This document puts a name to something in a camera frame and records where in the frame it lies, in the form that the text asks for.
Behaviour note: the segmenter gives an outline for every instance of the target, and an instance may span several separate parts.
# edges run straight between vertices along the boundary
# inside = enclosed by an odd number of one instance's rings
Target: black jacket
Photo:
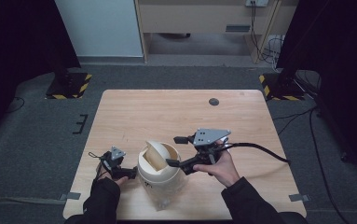
[[[280,215],[267,203],[256,189],[242,177],[234,185],[222,191],[234,223],[283,224]]]
[[[65,224],[104,224],[117,221],[117,204],[120,188],[105,178],[94,183],[90,197],[84,202],[84,215],[68,218]],[[242,177],[237,183],[222,191],[234,223],[240,224],[283,224],[280,215]]]
[[[117,222],[120,188],[115,181],[104,178],[93,183],[90,196],[83,203],[83,215],[69,217],[64,224],[110,224]]]

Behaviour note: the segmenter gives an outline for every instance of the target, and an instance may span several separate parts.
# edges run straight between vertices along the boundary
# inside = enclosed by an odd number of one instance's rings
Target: table top
[[[211,105],[210,99],[219,105]],[[228,129],[229,143],[255,143],[285,158],[261,91],[252,90],[109,90],[103,93],[88,142],[79,163],[71,192],[79,200],[68,199],[63,216],[82,214],[82,204],[89,197],[90,186],[101,156],[111,146],[126,152],[123,168],[138,163],[138,155],[147,140],[174,146],[181,159],[196,154],[192,145],[176,145],[175,136],[189,136],[198,128]],[[306,216],[302,202],[291,202],[298,194],[287,163],[250,147],[230,149],[241,176],[278,212],[292,211]],[[164,210],[157,211],[138,180],[121,188],[117,218],[120,220],[204,220],[231,219],[221,191],[224,186],[208,174],[188,175],[188,182]]]

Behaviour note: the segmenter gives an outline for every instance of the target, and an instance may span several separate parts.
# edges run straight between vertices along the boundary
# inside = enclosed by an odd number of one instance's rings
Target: black curtain
[[[21,82],[79,66],[53,0],[0,0],[0,118]]]
[[[300,0],[278,67],[290,66],[294,48],[309,29],[310,48],[297,53],[304,56],[298,67],[321,75],[317,103],[341,146],[357,161],[357,1]]]

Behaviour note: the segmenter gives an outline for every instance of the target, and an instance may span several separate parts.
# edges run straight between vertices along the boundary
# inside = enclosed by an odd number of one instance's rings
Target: white bucket
[[[169,166],[166,159],[181,160],[174,147],[157,141],[147,141],[138,156],[140,182],[157,210],[169,205],[187,180],[185,173],[180,168]]]

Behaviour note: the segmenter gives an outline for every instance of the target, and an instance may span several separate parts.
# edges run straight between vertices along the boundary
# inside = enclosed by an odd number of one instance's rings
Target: container lid
[[[144,179],[151,182],[164,182],[178,172],[179,168],[171,167],[166,162],[166,159],[172,158],[171,151],[166,147],[173,148],[157,141],[146,142],[146,147],[138,156],[139,174]]]

